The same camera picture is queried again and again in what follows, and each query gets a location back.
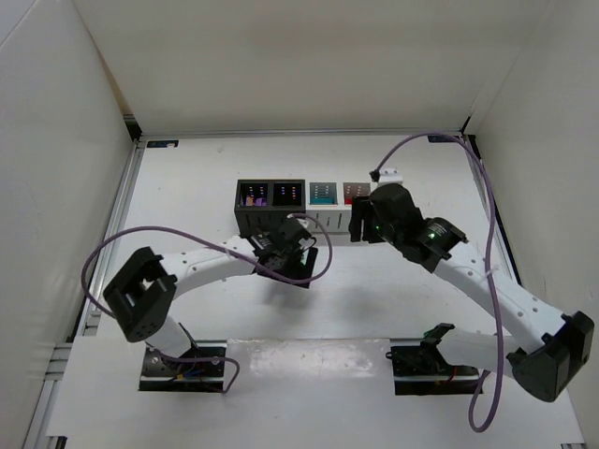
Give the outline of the teal lego brick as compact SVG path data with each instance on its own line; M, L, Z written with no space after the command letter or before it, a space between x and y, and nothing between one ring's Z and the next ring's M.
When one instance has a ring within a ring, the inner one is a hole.
M313 206L336 205L336 200L332 197L316 197L311 199L310 204Z

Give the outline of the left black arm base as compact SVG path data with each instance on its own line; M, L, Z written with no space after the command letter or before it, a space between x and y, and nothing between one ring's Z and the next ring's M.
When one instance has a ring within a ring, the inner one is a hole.
M164 361L151 348L144 353L139 374L139 391L167 393L220 393L224 389L227 344L224 341L196 340L192 357L208 361L188 363Z

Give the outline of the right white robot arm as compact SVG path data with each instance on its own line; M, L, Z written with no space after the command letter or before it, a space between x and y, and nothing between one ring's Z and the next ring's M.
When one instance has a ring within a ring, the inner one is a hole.
M588 362L594 322L566 314L503 273L465 233L441 217L426 218L409 191L385 183L352 201L352 241L386 242L411 263L458 288L496 321L489 337L500 354L495 370L534 398L553 402Z

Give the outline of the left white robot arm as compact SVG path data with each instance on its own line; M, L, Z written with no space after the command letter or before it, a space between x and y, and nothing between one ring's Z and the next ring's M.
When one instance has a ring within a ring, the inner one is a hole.
M314 237L297 218L277 229L234 236L194 251L157 254L135 250L103 292L129 342L143 341L166 360L192 358L191 337L170 315L178 297L213 282L259 274L285 283L309 283L314 264L303 259Z

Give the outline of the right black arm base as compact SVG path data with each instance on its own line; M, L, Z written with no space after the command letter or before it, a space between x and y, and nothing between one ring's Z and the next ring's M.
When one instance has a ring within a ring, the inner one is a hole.
M391 363L396 396L472 395L480 379L478 369L450 365L420 340L392 340L386 359Z

